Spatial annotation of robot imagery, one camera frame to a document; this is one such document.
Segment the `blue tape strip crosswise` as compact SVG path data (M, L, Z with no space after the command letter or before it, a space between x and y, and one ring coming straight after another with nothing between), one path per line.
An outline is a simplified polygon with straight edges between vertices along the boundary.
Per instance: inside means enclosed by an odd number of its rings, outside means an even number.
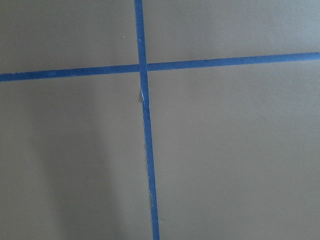
M254 64L268 64L268 63L281 63L281 62L315 61L319 59L320 59L319 52L308 52L308 53L291 53L291 54L260 55L260 56L246 56L246 57L228 57L228 58L204 59L204 60L156 62L156 63L147 63L146 69L148 71L168 71L168 70L180 70L180 69L254 65ZM140 67L138 64L84 67L84 68L72 68L72 69L53 69L53 70L27 71L27 72L15 72L15 73L2 73L0 75L0 81L11 82L11 81L82 77L82 76L109 75L109 74L122 74L122 73L138 73L139 71L140 71Z

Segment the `blue tape strip lengthwise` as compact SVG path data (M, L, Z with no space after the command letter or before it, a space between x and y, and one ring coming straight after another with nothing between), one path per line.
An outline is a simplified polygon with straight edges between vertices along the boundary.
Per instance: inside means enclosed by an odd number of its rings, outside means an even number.
M154 240L159 240L160 230L159 230L157 189L156 189L156 176L155 176L153 139L152 139L152 125L151 125L151 114L150 114L143 2L141 0L136 0L134 2L134 9L135 9L135 19L136 19L136 35L137 35L138 64L139 64L139 75L140 75L140 89L141 89L141 99L142 99L145 154L146 154L147 176L148 176L148 186L149 186L149 195L150 195L152 238Z

